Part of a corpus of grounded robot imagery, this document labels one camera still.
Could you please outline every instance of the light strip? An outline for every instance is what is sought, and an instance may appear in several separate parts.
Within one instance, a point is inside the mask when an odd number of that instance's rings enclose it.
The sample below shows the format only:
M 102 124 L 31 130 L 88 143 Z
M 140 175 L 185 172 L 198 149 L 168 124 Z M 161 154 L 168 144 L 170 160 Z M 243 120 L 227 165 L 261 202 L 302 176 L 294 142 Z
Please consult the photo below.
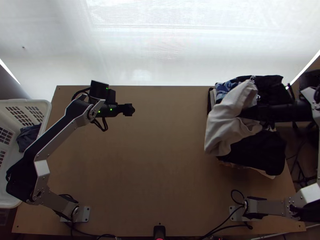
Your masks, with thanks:
M 16 79 L 16 77 L 12 74 L 12 72 L 8 69 L 8 67 L 7 67 L 7 66 L 4 64 L 4 62 L 1 60 L 1 58 L 0 58 L 0 65 L 8 72 L 8 74 L 10 74 L 10 75 L 13 77 L 14 80 L 17 81 L 18 84 L 20 84 L 19 81 Z
M 292 85 L 310 66 L 313 64 L 313 62 L 320 56 L 320 50 L 314 55 L 314 57 L 308 62 L 308 64 L 302 69 L 301 72 L 290 82 L 290 85 Z

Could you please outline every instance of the white wall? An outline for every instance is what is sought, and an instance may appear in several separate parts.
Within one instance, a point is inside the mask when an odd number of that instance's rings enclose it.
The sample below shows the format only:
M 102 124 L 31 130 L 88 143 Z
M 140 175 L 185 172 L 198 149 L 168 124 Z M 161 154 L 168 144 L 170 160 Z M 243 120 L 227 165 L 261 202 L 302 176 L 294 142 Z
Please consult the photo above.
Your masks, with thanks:
M 241 75 L 286 84 L 320 49 L 316 0 L 15 0 L 0 57 L 32 98 L 56 85 L 207 85 Z

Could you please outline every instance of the clothing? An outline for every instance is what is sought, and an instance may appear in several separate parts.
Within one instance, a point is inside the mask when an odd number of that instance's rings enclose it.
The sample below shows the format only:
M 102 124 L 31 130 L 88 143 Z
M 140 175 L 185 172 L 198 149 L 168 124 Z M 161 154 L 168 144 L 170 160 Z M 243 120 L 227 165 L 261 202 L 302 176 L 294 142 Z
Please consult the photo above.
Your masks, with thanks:
M 269 105 L 278 105 L 278 104 L 289 104 L 292 103 L 290 94 L 286 88 L 281 83 L 283 77 L 279 75 L 269 75 L 269 76 L 240 76 L 232 80 L 229 80 L 225 83 L 217 83 L 215 85 L 217 90 L 216 103 L 220 103 L 224 98 L 226 93 L 236 87 L 241 82 L 250 79 L 254 81 L 258 89 L 257 95 L 257 104 L 269 104 Z
M 256 105 L 257 88 L 250 80 L 233 88 L 208 114 L 204 150 L 215 156 L 230 153 L 230 145 L 262 130 L 259 122 L 237 116 Z
M 225 83 L 216 83 L 216 91 L 217 91 L 217 97 L 216 97 L 216 104 L 221 103 L 222 99 L 226 96 L 230 90 L 235 88 L 240 82 L 231 82 L 227 81 Z
M 263 130 L 231 144 L 231 152 L 217 158 L 242 166 L 264 170 L 268 175 L 280 175 L 285 165 L 286 141 L 277 132 Z
M 36 139 L 41 124 L 20 129 L 20 134 L 16 141 L 19 145 L 19 152 L 24 152 Z

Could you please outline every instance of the wooden table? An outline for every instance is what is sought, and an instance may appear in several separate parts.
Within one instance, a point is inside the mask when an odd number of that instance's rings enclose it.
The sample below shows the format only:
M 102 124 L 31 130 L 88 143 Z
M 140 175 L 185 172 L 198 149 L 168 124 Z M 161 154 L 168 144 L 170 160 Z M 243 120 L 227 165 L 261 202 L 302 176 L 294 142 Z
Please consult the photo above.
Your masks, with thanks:
M 72 95 L 84 86 L 58 86 L 48 127 L 64 114 Z M 204 153 L 208 87 L 116 86 L 119 104 L 132 103 L 132 117 L 108 118 L 109 130 L 79 128 L 48 159 L 49 186 L 91 206 L 92 234 L 152 236 L 165 225 L 168 236 L 201 236 L 220 224 L 233 205 L 232 189 L 245 196 L 281 199 L 295 193 L 287 165 L 274 180 L 254 170 L 219 166 Z M 235 224 L 228 221 L 225 226 Z M 301 222 L 267 216 L 253 230 L 233 234 L 305 231 Z M 54 212 L 22 203 L 13 232 L 68 235 Z

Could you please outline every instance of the robotic arm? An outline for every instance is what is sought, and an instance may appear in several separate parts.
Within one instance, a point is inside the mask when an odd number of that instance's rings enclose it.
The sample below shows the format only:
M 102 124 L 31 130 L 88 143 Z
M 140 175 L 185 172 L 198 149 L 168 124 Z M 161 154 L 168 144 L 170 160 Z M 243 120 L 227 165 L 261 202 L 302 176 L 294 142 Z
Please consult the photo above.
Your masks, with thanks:
M 281 107 L 254 108 L 241 113 L 242 117 L 261 120 L 266 113 L 276 122 L 286 121 L 310 121 L 312 118 L 320 126 L 320 85 L 313 89 L 305 88 L 301 91 L 307 102 L 296 102 L 288 106 L 290 113 L 284 112 Z M 230 206 L 230 214 L 238 207 Z M 318 155 L 317 182 L 300 189 L 295 195 L 277 201 L 269 201 L 265 198 L 247 197 L 243 201 L 243 207 L 236 211 L 232 221 L 253 221 L 262 219 L 267 215 L 277 215 L 304 222 L 320 222 L 320 155 Z
M 81 92 L 87 94 L 88 102 L 84 101 L 84 94 L 75 99 Z M 23 157 L 8 169 L 6 191 L 28 204 L 51 208 L 61 217 L 61 221 L 87 222 L 90 207 L 81 206 L 70 195 L 57 195 L 50 190 L 47 184 L 50 176 L 47 158 L 77 128 L 94 123 L 106 131 L 105 117 L 115 117 L 121 112 L 132 116 L 135 109 L 132 104 L 118 105 L 116 92 L 109 89 L 108 84 L 96 81 L 91 81 L 89 88 L 77 92 L 72 99 L 64 116 L 33 142 Z M 104 128 L 97 118 L 102 118 Z

